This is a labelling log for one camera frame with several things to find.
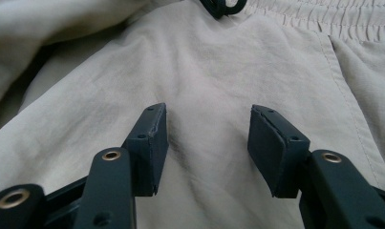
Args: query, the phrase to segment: metal grommet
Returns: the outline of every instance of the metal grommet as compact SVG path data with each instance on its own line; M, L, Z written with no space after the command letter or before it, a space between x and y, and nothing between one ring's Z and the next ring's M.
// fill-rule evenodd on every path
M23 203L29 198L31 192L26 189L11 191L0 199L0 209L10 209Z
M116 160L120 157L120 152L117 151L111 151L102 156L102 159L104 160Z
M332 153L323 153L321 155L321 157L323 157L323 159L329 161L329 162L332 162L332 163L341 163L341 157L337 156L337 155L334 155Z

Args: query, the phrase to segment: fabric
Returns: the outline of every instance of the fabric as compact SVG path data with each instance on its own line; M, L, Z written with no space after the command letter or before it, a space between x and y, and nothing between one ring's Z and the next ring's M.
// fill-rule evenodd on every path
M158 195L137 198L139 228L303 227L298 199L272 198L248 155L252 104L278 111L311 150L347 156L385 190L385 30L353 39L350 29L283 23L269 9L286 2L274 4L249 13L260 6L249 2L246 14L216 21L198 1L183 1L63 47L0 130L0 190L35 182L50 193L86 176L93 156L121 145L159 102L170 148ZM302 9L291 5L289 13ZM318 17L337 20L326 15Z

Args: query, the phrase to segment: black strap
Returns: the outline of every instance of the black strap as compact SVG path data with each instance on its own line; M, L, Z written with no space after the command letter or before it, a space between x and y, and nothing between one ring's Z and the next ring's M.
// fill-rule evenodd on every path
M201 0L206 10L216 19L223 15L236 14L246 5L246 0L238 0L234 7L225 5L225 0Z

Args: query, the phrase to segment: seam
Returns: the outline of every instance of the seam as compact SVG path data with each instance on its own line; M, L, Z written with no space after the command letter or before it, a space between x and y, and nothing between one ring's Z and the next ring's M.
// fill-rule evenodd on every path
M341 90L340 86L338 85L337 81L335 80L334 73L333 73L333 70L332 70L332 64L331 64L329 58L327 57L326 52L324 51L323 44L322 44L322 42L321 42L321 39L320 39L319 34L318 34L317 32L315 32L315 31L314 31L314 33L317 35L317 38L318 38L319 43L320 43L321 51L323 52L324 57L326 58L327 62L329 63L329 68L330 68L330 71L332 72L332 74L331 74L332 80L334 81L334 83L335 83L335 85L337 86L338 90L340 91L341 95L344 97L344 100L345 100L345 102L346 102L346 104L347 104L347 107L348 107L348 109L350 110L350 114L351 114L351 117L352 117L352 119L353 119L353 125L355 126L355 130L356 130L356 134L357 134L357 136L358 136L359 143L361 143L362 151L363 151L365 157L366 157L367 160L368 160L368 164L370 165L372 174L374 175L374 180L376 181L376 185L377 185L378 188L380 188L380 184L379 184L379 181L377 180L377 177L376 177L376 173L375 173L374 167L372 166L371 160L370 160L368 154L367 154L366 151L365 151L364 143L363 143L362 140L361 140L361 136L360 136L359 130L358 130L358 125L356 124L355 117L353 116L353 111L352 111L352 109L351 109L350 103L349 103L347 97L344 95L343 91Z
M324 24L324 25L328 25L328 26L334 25L334 26L338 26L338 27L360 27L360 28L379 27L379 28L385 28L385 25L342 25L342 24L335 24L335 23L327 23L327 22L322 22L322 21L317 21L317 20L309 20L309 19L302 18L302 17L293 17L291 15L287 15L287 14L281 13L279 11L268 10L267 8L254 7L251 5L247 5L246 7L251 8L251 9L255 9L255 10L264 10L266 13L267 13L267 11L271 11L271 12L274 12L276 14L289 17L291 19L298 19L301 21L314 22L314 23Z
M320 6L320 7L327 7L327 8L342 8L342 9L346 9L346 8L368 8L368 7L384 7L385 8L385 4L381 4L381 5L370 5L370 6L366 6L366 5L361 5L361 4L358 4L358 5L353 5L353 6L347 6L347 7L341 7L341 6L338 6L338 5L322 5L322 4L317 4L317 3L312 3L312 2L307 2L307 1L301 1L301 0L298 0L298 2L301 2L303 4L309 4L309 5L314 5L314 6Z

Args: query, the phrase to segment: wrinkled cloth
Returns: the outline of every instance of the wrinkled cloth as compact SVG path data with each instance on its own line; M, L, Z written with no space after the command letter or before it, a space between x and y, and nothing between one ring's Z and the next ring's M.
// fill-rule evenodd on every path
M303 227L298 199L272 198L246 150L252 104L278 111L311 150L347 156L385 190L385 30L310 26L314 18L335 24L319 14L333 2L313 3L308 21L288 23L281 14L297 19L310 2L286 4L249 2L216 21L199 2L183 1L124 31L68 43L0 130L0 190L34 182L50 193L86 176L93 156L121 145L142 110L159 102L170 147L158 195L137 198L139 228ZM373 23L367 16L352 23Z

